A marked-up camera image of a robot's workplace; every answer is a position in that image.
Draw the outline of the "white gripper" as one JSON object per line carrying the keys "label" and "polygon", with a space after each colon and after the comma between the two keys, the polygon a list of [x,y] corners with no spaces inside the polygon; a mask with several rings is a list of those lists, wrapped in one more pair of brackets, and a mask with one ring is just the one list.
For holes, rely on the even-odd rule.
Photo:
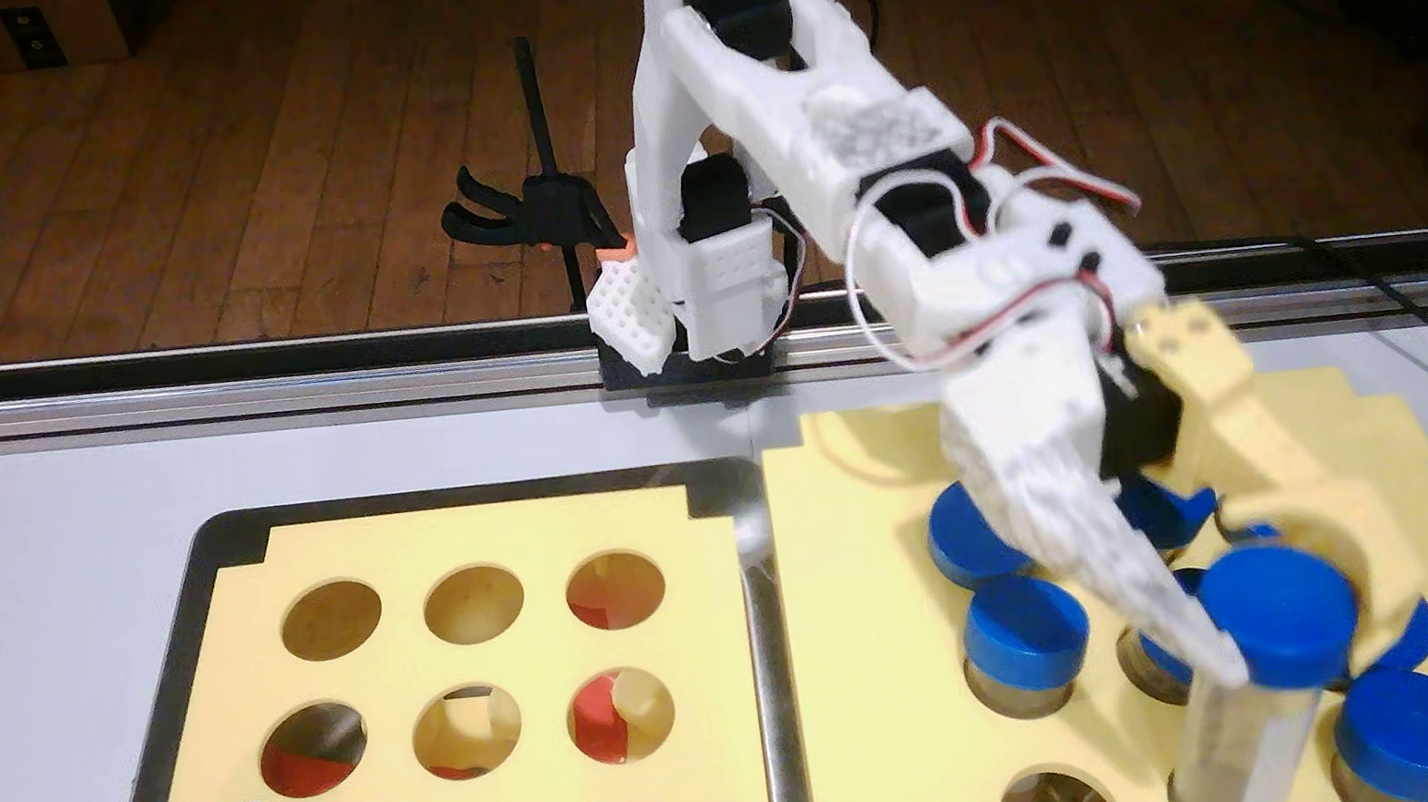
{"label": "white gripper", "polygon": [[1167,301],[1161,268],[1091,204],[1020,208],[938,255],[890,224],[857,228],[855,245],[865,300],[900,340],[898,365],[940,372],[942,452],[1010,548],[1198,676],[1244,686],[1235,639],[1107,485],[1151,467],[1175,492],[1214,488],[1227,527],[1267,522],[1348,577],[1352,646],[1407,632],[1422,559],[1377,482],[1329,465],[1292,428],[1344,414],[1347,377],[1257,372],[1212,307]]}

